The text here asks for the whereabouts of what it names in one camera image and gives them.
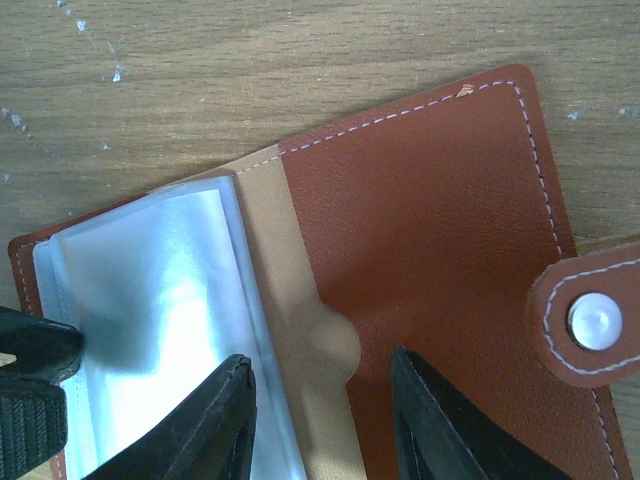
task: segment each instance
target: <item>wooden table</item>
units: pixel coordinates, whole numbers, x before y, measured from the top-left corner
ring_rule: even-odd
[[[640,223],[640,2],[606,3],[3,2],[0,244],[513,61],[538,78],[577,238],[629,235]],[[6,257],[0,302],[17,307]],[[614,395],[640,477],[640,378]],[[29,478],[48,478],[39,472]]]

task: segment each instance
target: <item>leather strap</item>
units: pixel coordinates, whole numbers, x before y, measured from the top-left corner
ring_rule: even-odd
[[[542,364],[564,382],[600,387],[640,371],[640,244],[561,260],[534,284],[526,309],[533,345]],[[609,348],[580,347],[567,327],[573,302],[602,293],[623,316],[620,338]]]

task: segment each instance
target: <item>silver snap button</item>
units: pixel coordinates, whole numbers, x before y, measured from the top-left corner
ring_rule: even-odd
[[[622,311],[602,293],[587,293],[569,309],[569,332],[575,342],[587,350],[606,350],[620,338]]]

